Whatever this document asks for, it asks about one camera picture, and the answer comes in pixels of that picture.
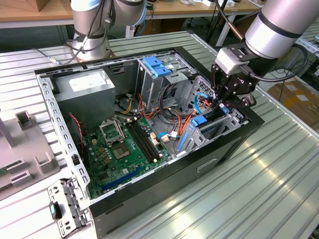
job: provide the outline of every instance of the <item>desk leg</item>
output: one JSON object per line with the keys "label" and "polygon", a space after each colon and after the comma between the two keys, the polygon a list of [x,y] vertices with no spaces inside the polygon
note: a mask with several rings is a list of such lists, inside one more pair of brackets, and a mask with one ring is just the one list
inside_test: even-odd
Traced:
{"label": "desk leg", "polygon": [[[235,16],[236,16],[236,15],[230,15],[230,16],[228,17],[228,19],[229,19],[231,22],[234,22]],[[219,38],[218,38],[218,41],[217,41],[217,43],[216,43],[216,46],[222,46],[222,45],[223,45],[224,40],[226,39],[226,36],[227,36],[228,32],[229,32],[229,26],[228,26],[227,23],[225,23],[224,28],[223,28],[223,30],[221,31],[221,34],[220,34],[220,36],[219,36]]]}
{"label": "desk leg", "polygon": [[135,26],[126,26],[125,38],[134,37]]}

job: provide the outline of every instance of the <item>cardboard box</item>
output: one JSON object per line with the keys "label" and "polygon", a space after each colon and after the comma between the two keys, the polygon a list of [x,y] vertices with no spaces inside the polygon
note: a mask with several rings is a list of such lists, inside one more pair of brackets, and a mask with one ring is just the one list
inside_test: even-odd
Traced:
{"label": "cardboard box", "polygon": [[[268,93],[279,100],[281,88],[282,83],[278,83]],[[285,82],[280,103],[314,130],[319,128],[319,97],[301,82]]]}
{"label": "cardboard box", "polygon": [[50,0],[0,0],[0,5],[29,11],[41,11]]}

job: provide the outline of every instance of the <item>ram slot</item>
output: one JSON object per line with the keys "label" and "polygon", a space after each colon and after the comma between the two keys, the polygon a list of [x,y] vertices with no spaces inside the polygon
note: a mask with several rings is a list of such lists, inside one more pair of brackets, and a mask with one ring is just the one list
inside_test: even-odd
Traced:
{"label": "ram slot", "polygon": [[159,154],[137,123],[127,125],[127,129],[149,163],[152,163],[154,159],[159,160]]}

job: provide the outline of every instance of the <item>wooden table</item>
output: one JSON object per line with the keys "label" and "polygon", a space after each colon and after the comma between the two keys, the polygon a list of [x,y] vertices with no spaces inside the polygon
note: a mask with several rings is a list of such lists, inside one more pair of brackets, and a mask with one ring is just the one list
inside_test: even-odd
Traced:
{"label": "wooden table", "polygon": [[[202,3],[185,5],[179,0],[173,2],[160,1],[154,3],[154,19],[185,18],[212,16],[215,7],[208,7]],[[237,15],[250,14],[259,8],[248,0],[242,0],[233,7],[226,7],[225,13],[230,21]],[[148,11],[146,19],[151,18]],[[73,24],[73,14],[69,0],[51,0],[40,12],[33,12],[12,7],[0,6],[0,28],[49,26]],[[221,44],[229,31],[226,25],[217,44]],[[134,35],[134,30],[127,27],[126,37]]]}

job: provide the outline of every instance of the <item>motherboard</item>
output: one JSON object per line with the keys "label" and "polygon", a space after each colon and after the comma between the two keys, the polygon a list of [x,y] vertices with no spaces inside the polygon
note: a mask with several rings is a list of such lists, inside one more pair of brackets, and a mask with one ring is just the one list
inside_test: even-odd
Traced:
{"label": "motherboard", "polygon": [[[118,140],[110,144],[110,138]],[[89,158],[91,199],[172,159],[144,118],[124,123],[109,122],[84,136],[84,141]]]}

